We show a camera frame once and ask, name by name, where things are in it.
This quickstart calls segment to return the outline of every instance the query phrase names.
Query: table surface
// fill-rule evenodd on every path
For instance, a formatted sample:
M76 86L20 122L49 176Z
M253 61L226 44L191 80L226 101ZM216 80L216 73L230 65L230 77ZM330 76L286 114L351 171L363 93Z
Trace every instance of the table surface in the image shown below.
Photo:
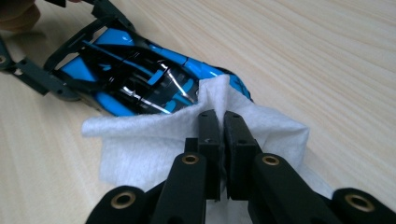
M257 105L310 127L304 162L334 189L396 210L396 3L392 1L114 1L146 38L226 67ZM43 62L93 21L92 7L37 1L39 23L2 32L15 60ZM83 223L113 186L83 103L42 97L0 75L0 223Z

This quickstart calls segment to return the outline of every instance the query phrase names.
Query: finger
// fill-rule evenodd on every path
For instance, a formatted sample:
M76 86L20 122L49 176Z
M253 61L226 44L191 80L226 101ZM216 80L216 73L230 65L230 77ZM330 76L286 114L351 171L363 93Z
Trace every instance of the finger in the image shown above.
M28 7L22 14L8 21L0 21L0 29L11 32L22 32L32 29L40 18L40 12L36 5Z
M9 21L18 18L34 4L35 0L2 0L0 21Z

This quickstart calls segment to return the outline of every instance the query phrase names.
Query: metal ring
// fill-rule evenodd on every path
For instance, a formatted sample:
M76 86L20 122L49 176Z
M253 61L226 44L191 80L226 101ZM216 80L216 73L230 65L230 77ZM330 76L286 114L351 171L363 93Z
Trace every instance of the metal ring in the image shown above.
M199 158L195 155L186 155L181 160L188 165L193 165L199 161Z
M262 161L266 163L267 165L279 165L280 161L277 157L275 156L264 156L262 157Z
M352 207L362 212L373 212L375 210L374 205L369 200L358 194L347 194L345 199Z
M111 199L111 206L113 206L115 209L123 209L126 207L129 207L131 204L134 203L136 200L136 195L131 192L131 191L124 191Z

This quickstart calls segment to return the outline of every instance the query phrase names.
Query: model car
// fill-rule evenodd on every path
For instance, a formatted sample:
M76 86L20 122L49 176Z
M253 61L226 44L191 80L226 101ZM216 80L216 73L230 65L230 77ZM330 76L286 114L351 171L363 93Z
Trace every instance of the model car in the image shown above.
M194 105L198 81L220 75L230 76L230 85L250 99L237 75L149 41L107 0L88 2L96 20L49 56L44 68L28 59L12 62L3 44L0 53L8 63L0 69L42 94L83 100L115 116L170 114ZM77 56L62 64L71 54Z

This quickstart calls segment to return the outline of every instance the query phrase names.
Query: white tissue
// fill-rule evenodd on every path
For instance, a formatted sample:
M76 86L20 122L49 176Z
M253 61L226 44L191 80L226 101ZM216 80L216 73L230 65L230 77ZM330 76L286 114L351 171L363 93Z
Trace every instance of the white tissue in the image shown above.
M274 109L253 104L230 87L228 76L201 80L198 100L197 105L172 115L86 120L83 135L103 139L101 179L144 191L161 183L175 156L183 152L185 139L198 137L197 116L208 109L215 109L220 124L226 110L241 115L264 152L285 158L297 170L302 164L308 128ZM206 223L249 221L246 203L225 199L210 203L206 217Z

